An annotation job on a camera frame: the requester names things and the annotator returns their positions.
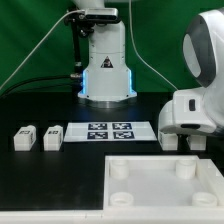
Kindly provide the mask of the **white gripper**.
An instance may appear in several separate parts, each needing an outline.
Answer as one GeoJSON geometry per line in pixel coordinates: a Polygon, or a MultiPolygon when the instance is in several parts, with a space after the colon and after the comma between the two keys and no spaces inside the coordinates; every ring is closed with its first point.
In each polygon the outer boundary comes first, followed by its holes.
{"type": "Polygon", "coordinates": [[[178,90],[159,114],[158,130],[165,134],[224,136],[219,124],[205,109],[203,87],[178,90]]]}

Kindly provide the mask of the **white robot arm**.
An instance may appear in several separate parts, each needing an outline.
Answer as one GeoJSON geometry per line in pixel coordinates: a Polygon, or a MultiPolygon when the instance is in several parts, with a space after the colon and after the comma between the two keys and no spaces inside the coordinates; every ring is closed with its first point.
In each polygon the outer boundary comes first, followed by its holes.
{"type": "MultiPolygon", "coordinates": [[[[136,96],[125,64],[124,31],[108,0],[72,0],[89,27],[89,65],[79,97],[98,105],[136,96]]],[[[224,135],[224,7],[198,14],[183,38],[183,56],[198,88],[178,90],[159,114],[163,133],[224,135]]]]}

